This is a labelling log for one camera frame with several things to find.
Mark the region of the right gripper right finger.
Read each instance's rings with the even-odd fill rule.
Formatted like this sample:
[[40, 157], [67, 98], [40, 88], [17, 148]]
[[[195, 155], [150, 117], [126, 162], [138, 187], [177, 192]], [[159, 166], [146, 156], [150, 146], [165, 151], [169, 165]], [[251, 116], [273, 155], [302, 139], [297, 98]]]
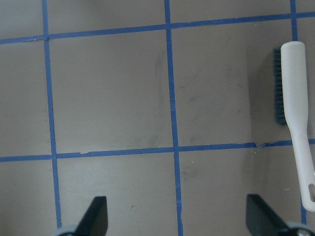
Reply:
[[313, 236], [315, 232], [297, 222], [283, 221], [258, 194], [246, 197], [246, 227], [252, 236]]

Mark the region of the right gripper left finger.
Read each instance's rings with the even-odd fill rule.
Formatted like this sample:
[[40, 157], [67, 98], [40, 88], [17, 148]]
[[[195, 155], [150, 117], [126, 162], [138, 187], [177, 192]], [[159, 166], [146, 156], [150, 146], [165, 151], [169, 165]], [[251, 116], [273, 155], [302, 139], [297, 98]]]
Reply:
[[108, 230], [106, 196], [94, 197], [78, 225], [61, 227], [54, 236], [105, 236]]

